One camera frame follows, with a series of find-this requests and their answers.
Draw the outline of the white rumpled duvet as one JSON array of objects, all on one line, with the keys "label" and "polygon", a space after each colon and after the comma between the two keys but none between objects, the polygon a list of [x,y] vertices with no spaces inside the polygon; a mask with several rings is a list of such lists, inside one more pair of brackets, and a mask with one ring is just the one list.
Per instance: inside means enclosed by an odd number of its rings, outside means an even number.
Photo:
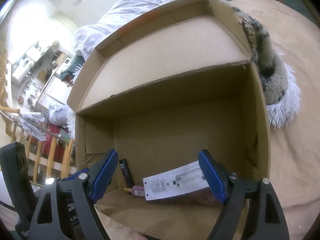
[{"label": "white rumpled duvet", "polygon": [[87,59],[93,49],[116,30],[161,5],[175,0],[118,0],[95,24],[85,25],[75,33],[74,52]]}]

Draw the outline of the grey white plastic bag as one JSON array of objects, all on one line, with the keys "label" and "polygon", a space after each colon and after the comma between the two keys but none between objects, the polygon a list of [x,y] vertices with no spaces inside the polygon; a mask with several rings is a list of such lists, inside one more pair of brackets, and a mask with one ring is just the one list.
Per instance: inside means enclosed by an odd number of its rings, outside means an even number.
[{"label": "grey white plastic bag", "polygon": [[56,126],[67,126],[71,108],[63,104],[50,104],[48,120]]}]

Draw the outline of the black lipstick tube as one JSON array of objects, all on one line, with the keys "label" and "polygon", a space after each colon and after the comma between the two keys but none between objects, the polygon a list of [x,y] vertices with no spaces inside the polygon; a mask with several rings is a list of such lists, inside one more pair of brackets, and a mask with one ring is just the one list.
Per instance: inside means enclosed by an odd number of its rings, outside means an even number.
[{"label": "black lipstick tube", "polygon": [[120,159],[119,160],[119,165],[120,165],[120,169],[121,169],[121,172],[123,174],[126,186],[128,188],[132,188],[135,184],[134,184],[133,178],[131,176],[131,172],[130,172],[127,160],[126,159]]}]

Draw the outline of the wooden railing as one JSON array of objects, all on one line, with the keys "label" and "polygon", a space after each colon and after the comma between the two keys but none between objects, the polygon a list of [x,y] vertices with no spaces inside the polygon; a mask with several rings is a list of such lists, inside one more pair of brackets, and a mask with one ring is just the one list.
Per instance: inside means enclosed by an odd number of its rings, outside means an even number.
[{"label": "wooden railing", "polygon": [[50,142],[38,140],[17,121],[22,117],[20,110],[8,107],[7,103],[1,102],[1,116],[6,122],[6,133],[11,138],[11,142],[22,143],[27,162],[33,163],[33,175],[29,176],[33,183],[37,183],[41,178],[51,177],[52,170],[59,171],[60,178],[76,172],[76,167],[72,166],[74,140],[52,133],[46,129],[45,125],[34,124],[39,130],[52,137]]}]

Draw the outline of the beige blanket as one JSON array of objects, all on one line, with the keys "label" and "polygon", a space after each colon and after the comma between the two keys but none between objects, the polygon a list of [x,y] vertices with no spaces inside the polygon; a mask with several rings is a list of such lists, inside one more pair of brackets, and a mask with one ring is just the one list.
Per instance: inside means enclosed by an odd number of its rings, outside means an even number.
[{"label": "beige blanket", "polygon": [[302,239],[319,214],[319,28],[275,0],[229,3],[269,32],[281,60],[293,69],[300,110],[283,128],[269,123],[270,179],[291,239]]}]

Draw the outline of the teal cloth pile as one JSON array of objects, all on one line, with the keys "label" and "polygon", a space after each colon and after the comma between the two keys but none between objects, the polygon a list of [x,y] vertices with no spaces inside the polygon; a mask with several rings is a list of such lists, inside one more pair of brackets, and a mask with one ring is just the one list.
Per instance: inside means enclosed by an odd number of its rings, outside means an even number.
[{"label": "teal cloth pile", "polygon": [[80,55],[75,55],[66,70],[60,73],[60,80],[72,84],[79,75],[85,60]]}]

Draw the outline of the open cardboard box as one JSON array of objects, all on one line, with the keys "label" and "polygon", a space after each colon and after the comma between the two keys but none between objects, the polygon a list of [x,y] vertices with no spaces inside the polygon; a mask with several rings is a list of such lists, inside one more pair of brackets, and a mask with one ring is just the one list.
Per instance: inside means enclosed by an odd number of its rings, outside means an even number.
[{"label": "open cardboard box", "polygon": [[143,185],[208,150],[241,181],[268,177],[269,125],[251,32],[227,2],[176,0],[102,41],[67,100],[78,169],[114,148]]}]

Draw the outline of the white remote control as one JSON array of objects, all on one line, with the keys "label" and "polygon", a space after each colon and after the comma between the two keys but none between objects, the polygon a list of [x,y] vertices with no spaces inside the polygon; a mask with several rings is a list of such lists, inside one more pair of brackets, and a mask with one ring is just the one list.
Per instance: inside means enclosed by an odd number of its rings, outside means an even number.
[{"label": "white remote control", "polygon": [[147,201],[174,198],[209,187],[199,162],[143,178]]}]

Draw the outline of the brown plastic hair claw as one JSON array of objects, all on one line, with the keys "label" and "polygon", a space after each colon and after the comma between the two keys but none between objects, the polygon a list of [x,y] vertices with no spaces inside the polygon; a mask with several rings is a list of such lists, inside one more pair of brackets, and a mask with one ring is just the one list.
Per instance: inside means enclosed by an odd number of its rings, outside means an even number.
[{"label": "brown plastic hair claw", "polygon": [[204,206],[216,206],[221,205],[221,203],[213,196],[210,189],[203,189],[199,191],[194,191],[188,194],[183,194],[176,197],[165,198],[159,200],[162,203],[197,203]]}]

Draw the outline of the pink small tube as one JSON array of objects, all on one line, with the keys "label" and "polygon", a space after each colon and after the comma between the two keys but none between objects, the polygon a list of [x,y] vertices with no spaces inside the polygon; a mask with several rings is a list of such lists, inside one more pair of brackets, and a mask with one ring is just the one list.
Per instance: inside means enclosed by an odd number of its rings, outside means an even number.
[{"label": "pink small tube", "polygon": [[134,185],[131,188],[124,188],[124,191],[131,193],[135,197],[145,198],[144,186]]}]

